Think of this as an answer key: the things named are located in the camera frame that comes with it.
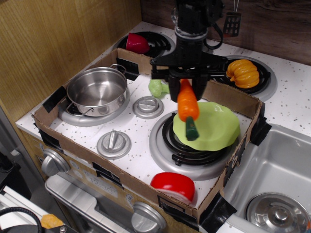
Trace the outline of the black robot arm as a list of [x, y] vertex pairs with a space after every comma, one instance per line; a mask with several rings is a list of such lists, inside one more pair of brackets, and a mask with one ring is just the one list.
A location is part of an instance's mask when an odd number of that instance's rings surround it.
[[204, 47], [214, 50], [220, 45], [207, 44], [208, 28], [213, 27], [222, 36], [216, 21], [222, 17], [224, 4], [220, 0], [177, 0], [172, 20], [175, 24], [176, 46], [168, 55], [153, 58], [152, 79], [169, 84], [172, 101], [177, 101], [180, 81], [190, 79], [197, 100], [200, 100], [210, 79], [210, 67], [227, 62], [223, 56], [209, 54]]

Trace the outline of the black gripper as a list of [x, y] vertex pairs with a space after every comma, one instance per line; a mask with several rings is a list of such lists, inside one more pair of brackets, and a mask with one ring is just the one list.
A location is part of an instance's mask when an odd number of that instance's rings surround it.
[[177, 102], [180, 91], [180, 79], [192, 79], [192, 88], [197, 100], [200, 100], [209, 81], [209, 66], [218, 66], [227, 62], [227, 58], [203, 51], [204, 39], [177, 37], [176, 47], [168, 55], [154, 58], [152, 79], [169, 80], [171, 100]]

